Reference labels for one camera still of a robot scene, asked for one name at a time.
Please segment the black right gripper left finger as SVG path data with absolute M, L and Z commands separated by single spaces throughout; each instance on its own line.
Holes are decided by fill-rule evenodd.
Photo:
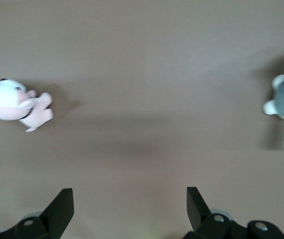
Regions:
M 44 211 L 25 216 L 0 239 L 59 239 L 73 215 L 73 189 L 62 189 Z

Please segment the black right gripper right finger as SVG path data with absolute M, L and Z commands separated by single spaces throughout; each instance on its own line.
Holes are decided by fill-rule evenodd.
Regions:
M 185 239 L 284 239 L 270 222 L 253 220 L 244 227 L 221 210 L 211 211 L 197 187 L 187 187 L 187 214 L 192 231 Z

